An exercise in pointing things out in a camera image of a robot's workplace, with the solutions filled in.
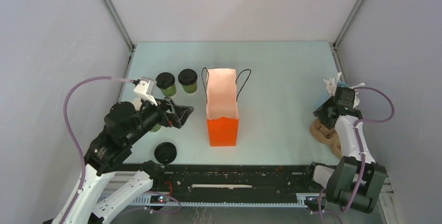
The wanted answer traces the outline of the orange paper bag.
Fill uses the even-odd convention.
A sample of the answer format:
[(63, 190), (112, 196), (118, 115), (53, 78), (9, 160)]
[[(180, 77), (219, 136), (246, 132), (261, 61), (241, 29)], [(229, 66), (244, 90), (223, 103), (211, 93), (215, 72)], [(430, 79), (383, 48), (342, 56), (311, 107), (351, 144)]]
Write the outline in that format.
[(239, 131), (238, 98), (247, 83), (251, 69), (202, 68), (206, 97), (206, 123), (211, 147), (237, 145)]

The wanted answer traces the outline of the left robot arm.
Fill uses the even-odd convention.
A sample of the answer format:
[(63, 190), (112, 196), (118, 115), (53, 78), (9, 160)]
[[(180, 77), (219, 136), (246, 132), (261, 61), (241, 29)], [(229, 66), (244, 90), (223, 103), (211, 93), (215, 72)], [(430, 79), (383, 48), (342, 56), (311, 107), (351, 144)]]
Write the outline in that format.
[(139, 109), (131, 102), (114, 104), (104, 117), (102, 132), (90, 143), (82, 172), (68, 202), (47, 223), (110, 223), (138, 195), (158, 191), (165, 184), (164, 169), (152, 160), (108, 198), (102, 192), (131, 155), (131, 148), (156, 125), (180, 129), (193, 113), (192, 106), (177, 105), (166, 97), (154, 105), (144, 101)]

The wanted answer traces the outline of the black coffee cup lid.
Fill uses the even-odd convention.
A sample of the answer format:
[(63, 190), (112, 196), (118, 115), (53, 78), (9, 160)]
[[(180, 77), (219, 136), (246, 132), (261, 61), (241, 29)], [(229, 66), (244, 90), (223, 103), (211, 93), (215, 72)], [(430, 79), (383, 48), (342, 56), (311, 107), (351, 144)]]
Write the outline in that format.
[(175, 85), (175, 76), (169, 72), (160, 73), (155, 80), (156, 86), (163, 90)]

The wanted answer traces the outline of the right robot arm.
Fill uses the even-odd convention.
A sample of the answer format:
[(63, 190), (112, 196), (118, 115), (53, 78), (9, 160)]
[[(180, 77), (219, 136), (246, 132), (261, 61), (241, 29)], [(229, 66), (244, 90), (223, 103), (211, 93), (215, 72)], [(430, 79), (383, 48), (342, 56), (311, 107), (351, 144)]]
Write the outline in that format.
[(355, 108), (355, 89), (338, 86), (324, 104), (313, 113), (311, 135), (330, 147), (340, 159), (331, 166), (311, 163), (310, 173), (303, 177), (304, 187), (311, 192), (325, 189), (326, 199), (346, 209), (371, 213), (387, 177), (385, 167), (370, 154), (364, 134), (362, 113)]

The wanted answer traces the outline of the green paper coffee cup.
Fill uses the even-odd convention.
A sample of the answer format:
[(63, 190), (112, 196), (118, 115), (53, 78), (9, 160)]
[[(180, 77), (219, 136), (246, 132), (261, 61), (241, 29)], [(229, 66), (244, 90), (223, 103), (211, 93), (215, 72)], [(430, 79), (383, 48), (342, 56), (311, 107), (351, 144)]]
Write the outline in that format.
[(169, 86), (165, 89), (160, 89), (160, 91), (162, 92), (163, 95), (165, 95), (167, 97), (172, 97), (176, 94), (176, 86), (172, 85), (172, 86)]

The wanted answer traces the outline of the brown pulp cup carrier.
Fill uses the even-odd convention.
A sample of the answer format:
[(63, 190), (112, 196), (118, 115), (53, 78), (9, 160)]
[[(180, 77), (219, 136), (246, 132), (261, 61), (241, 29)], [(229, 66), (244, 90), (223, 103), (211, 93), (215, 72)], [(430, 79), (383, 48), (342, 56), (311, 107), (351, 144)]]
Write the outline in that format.
[(318, 142), (328, 146), (334, 156), (339, 159), (342, 158), (340, 138), (334, 128), (328, 129), (319, 119), (315, 119), (310, 125), (310, 134)]

